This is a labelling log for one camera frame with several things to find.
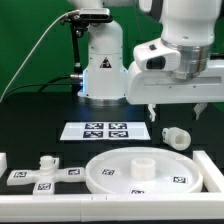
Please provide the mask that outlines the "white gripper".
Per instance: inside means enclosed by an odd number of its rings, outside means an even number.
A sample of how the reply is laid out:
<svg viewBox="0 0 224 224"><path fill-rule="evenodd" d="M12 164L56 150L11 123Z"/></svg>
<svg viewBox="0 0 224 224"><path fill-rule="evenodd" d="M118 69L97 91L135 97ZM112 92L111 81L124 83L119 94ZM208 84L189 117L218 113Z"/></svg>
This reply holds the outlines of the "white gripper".
<svg viewBox="0 0 224 224"><path fill-rule="evenodd" d="M209 102L224 102L224 60L209 60L207 68L191 79L174 78L168 71L147 69L135 60L129 67L126 99L130 104L149 104L151 122L155 104L197 103L195 119Z"/></svg>

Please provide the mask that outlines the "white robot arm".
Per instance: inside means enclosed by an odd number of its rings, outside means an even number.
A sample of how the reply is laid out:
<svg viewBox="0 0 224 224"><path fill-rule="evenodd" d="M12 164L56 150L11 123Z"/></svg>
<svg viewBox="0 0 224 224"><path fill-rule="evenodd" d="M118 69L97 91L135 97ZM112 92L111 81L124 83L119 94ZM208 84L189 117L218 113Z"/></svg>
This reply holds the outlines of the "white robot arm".
<svg viewBox="0 0 224 224"><path fill-rule="evenodd" d="M67 0L75 7L77 33L89 33L88 65L79 97L95 104L125 99L146 105L193 103L199 114L209 103L224 102L224 59L210 53L224 0ZM111 6L137 4L162 25L159 38L137 45L123 66L123 31Z"/></svg>

